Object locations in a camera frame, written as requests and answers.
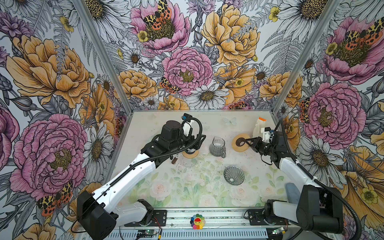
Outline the grey ribbed glass pitcher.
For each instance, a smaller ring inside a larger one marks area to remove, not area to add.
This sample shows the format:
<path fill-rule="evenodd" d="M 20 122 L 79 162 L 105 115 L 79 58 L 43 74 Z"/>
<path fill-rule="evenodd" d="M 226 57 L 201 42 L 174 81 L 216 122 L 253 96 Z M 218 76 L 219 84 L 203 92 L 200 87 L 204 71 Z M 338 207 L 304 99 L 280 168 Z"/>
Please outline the grey ribbed glass pitcher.
<path fill-rule="evenodd" d="M 215 157 L 226 158 L 226 142 L 220 137 L 214 137 L 209 147 L 210 153 Z"/>

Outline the grey glass dripper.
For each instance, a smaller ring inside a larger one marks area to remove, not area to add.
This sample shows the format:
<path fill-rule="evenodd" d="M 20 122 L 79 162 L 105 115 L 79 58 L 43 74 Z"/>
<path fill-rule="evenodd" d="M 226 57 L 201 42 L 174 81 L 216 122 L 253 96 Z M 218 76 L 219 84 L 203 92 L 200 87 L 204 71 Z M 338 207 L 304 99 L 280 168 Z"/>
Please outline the grey glass dripper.
<path fill-rule="evenodd" d="M 237 166 L 228 166 L 224 170 L 224 179 L 232 186 L 239 186 L 245 180 L 245 173 Z"/>

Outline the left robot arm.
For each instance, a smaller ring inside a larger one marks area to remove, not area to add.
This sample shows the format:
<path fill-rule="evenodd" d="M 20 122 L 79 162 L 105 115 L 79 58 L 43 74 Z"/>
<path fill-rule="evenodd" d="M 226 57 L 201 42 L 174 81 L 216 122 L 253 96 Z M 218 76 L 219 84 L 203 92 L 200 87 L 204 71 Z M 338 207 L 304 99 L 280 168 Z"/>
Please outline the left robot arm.
<path fill-rule="evenodd" d="M 79 194 L 77 222 L 84 232 L 93 240 L 103 240 L 115 227 L 132 222 L 147 225 L 153 216 L 153 207 L 148 202 L 138 200 L 125 210 L 118 210 L 118 203 L 164 161 L 182 152 L 195 153 L 205 138 L 202 123 L 189 114 L 182 116 L 181 123 L 167 121 L 161 133 L 122 172 L 92 193 Z"/>

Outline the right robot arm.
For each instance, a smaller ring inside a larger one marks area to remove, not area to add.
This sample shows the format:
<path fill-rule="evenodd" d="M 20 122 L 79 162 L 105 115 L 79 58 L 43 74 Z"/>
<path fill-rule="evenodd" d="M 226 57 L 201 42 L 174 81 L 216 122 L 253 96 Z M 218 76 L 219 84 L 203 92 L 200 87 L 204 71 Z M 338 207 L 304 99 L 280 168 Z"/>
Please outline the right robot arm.
<path fill-rule="evenodd" d="M 322 186 L 293 154 L 285 132 L 265 128 L 263 135 L 242 141 L 262 157 L 284 172 L 300 192 L 299 201 L 268 200 L 265 203 L 264 220 L 272 224 L 276 219 L 294 223 L 305 231 L 340 234 L 343 231 L 343 203 L 339 191 Z"/>

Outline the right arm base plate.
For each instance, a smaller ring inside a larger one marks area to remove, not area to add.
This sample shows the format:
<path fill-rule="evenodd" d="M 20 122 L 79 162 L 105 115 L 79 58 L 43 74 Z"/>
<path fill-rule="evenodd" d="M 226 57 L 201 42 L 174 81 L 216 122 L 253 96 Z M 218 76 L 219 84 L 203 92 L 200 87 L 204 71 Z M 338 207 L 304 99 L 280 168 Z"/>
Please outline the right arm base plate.
<path fill-rule="evenodd" d="M 265 217 L 264 214 L 265 210 L 258 208 L 258 209 L 249 209 L 247 210 L 247 219 L 249 220 L 249 223 L 251 226 L 286 226 L 289 225 L 289 221 L 269 215 L 268 217 Z"/>

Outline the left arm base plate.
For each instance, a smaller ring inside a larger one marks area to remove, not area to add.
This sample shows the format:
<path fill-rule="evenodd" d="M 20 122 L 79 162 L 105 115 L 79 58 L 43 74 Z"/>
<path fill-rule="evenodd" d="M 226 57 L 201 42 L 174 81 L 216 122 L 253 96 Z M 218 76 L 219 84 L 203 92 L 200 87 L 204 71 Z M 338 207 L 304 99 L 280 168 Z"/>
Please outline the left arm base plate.
<path fill-rule="evenodd" d="M 125 227 L 164 227 L 167 221 L 167 210 L 153 210 L 145 214 L 140 222 L 125 224 Z"/>

